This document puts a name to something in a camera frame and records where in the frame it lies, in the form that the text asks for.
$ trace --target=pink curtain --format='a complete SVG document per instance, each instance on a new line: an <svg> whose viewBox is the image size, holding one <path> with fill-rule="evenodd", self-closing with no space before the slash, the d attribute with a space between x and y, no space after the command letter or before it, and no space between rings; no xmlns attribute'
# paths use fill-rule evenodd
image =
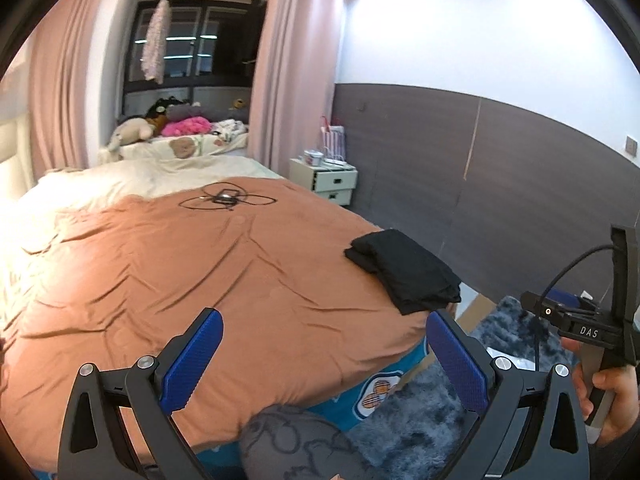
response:
<svg viewBox="0 0 640 480"><path fill-rule="evenodd" d="M248 155L287 175L330 117L344 0L269 0L255 68Z"/></svg>
<svg viewBox="0 0 640 480"><path fill-rule="evenodd" d="M84 93L100 0L59 0L33 33L29 110L33 173L86 168Z"/></svg>

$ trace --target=gray wall panel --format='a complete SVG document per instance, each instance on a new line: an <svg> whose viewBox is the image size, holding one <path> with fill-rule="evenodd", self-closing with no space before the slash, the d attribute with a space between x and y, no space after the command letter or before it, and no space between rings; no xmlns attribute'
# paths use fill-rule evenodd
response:
<svg viewBox="0 0 640 480"><path fill-rule="evenodd" d="M353 210L440 253L494 301L540 291L578 254L608 242L612 222L637 221L638 167L564 124L489 100L465 181L477 111L477 97L454 92L337 85L334 116L360 171ZM610 276L610 254L601 254L562 286L600 299Z"/></svg>

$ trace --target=wall outlet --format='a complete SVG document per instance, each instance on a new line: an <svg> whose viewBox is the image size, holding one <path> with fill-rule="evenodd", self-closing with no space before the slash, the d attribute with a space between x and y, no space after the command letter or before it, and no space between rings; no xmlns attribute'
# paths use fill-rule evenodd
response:
<svg viewBox="0 0 640 480"><path fill-rule="evenodd" d="M638 141L626 136L625 151L631 156L636 156L638 154Z"/></svg>

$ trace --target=folded black clothing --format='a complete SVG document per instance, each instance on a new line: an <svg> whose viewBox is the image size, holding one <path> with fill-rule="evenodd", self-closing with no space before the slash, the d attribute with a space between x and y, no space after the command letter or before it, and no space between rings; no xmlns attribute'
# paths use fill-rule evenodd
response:
<svg viewBox="0 0 640 480"><path fill-rule="evenodd" d="M460 278L451 268L396 229L356 238L344 255L378 277L403 316L461 300Z"/></svg>

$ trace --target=pink plush toy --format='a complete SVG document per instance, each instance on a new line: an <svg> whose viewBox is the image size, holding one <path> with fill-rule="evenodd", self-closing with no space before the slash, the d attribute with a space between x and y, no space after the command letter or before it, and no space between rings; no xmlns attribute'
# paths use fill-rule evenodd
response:
<svg viewBox="0 0 640 480"><path fill-rule="evenodd" d="M179 123L168 123L162 130L163 137L181 137L184 135L208 134L212 124L204 117L190 117Z"/></svg>

